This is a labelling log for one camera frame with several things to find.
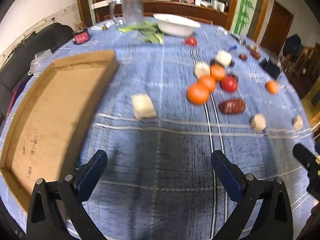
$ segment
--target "blue tablecloth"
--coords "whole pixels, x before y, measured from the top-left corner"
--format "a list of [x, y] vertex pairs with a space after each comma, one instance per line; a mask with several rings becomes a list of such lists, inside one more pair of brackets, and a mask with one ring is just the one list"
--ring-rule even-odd
[[[114, 49], [120, 68], [102, 98], [92, 120], [81, 164], [98, 149], [109, 163], [84, 208], [109, 239], [211, 239], [235, 207], [215, 177], [211, 152], [221, 149], [242, 171], [258, 179], [283, 178], [292, 205], [295, 235], [304, 226], [314, 200], [306, 192], [305, 169], [292, 157], [292, 148], [303, 143], [314, 152], [314, 140], [299, 97], [284, 73], [280, 90], [269, 94], [265, 83], [271, 78], [248, 50], [216, 26], [202, 24], [194, 36], [198, 46], [184, 45], [184, 38], [165, 36], [164, 44], [142, 43], [138, 31], [121, 33], [115, 26], [107, 31], [89, 31], [90, 41], [68, 42], [52, 59], [79, 53]], [[196, 81], [194, 66], [209, 63], [219, 49], [237, 45], [231, 52], [235, 66], [228, 69], [239, 77], [239, 89], [230, 95], [218, 85], [209, 101], [194, 106], [187, 101], [187, 87]], [[249, 55], [248, 61], [238, 59]], [[44, 62], [41, 70], [47, 67]], [[14, 111], [26, 90], [40, 75], [32, 77], [19, 96], [0, 139], [5, 139]], [[156, 119], [134, 118], [131, 95], [147, 93], [157, 112]], [[246, 110], [223, 115], [218, 105], [241, 97]], [[250, 118], [261, 113], [267, 128], [256, 133]], [[303, 128], [294, 130], [292, 119], [301, 115]], [[0, 177], [0, 195], [9, 213], [26, 229], [26, 214], [20, 209]], [[249, 220], [248, 234], [257, 216]], [[69, 231], [77, 236], [70, 221]]]

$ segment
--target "bamboo decoration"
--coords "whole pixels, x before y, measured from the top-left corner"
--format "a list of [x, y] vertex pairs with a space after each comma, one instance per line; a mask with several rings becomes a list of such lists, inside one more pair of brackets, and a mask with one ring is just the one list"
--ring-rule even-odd
[[243, 28], [249, 23], [249, 10], [253, 10], [253, 0], [241, 0], [238, 18], [234, 33], [240, 34]]

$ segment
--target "orange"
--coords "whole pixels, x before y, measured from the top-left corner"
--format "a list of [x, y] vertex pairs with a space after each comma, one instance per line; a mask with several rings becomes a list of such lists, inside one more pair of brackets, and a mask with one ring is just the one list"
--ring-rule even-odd
[[209, 92], [212, 92], [216, 88], [216, 81], [210, 76], [201, 76], [198, 83], [205, 85]]
[[210, 68], [210, 76], [215, 81], [221, 81], [226, 76], [226, 71], [220, 65], [212, 65]]
[[266, 88], [270, 94], [275, 95], [276, 93], [278, 93], [279, 85], [276, 81], [271, 80], [266, 84]]
[[188, 100], [195, 105], [204, 104], [210, 96], [208, 88], [203, 84], [192, 84], [187, 90]]

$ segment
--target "black sofa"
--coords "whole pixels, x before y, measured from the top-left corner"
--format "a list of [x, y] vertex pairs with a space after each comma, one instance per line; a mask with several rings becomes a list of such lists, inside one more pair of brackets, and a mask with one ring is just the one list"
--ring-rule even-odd
[[[50, 49], [54, 53], [59, 47], [73, 38], [70, 26], [53, 23], [37, 33], [30, 35], [14, 51], [11, 58], [0, 70], [0, 134], [2, 132], [8, 107], [16, 85], [25, 85], [30, 63], [35, 54]], [[0, 238], [25, 239], [26, 236], [19, 225], [10, 216], [0, 198]]]

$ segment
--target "clear plastic jug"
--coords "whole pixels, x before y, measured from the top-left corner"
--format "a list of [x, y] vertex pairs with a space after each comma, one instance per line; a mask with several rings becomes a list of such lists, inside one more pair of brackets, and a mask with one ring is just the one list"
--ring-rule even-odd
[[[119, 21], [115, 17], [116, 2], [110, 4], [111, 19], [119, 25]], [[143, 22], [143, 0], [121, 0], [122, 16], [125, 26], [138, 25]]]

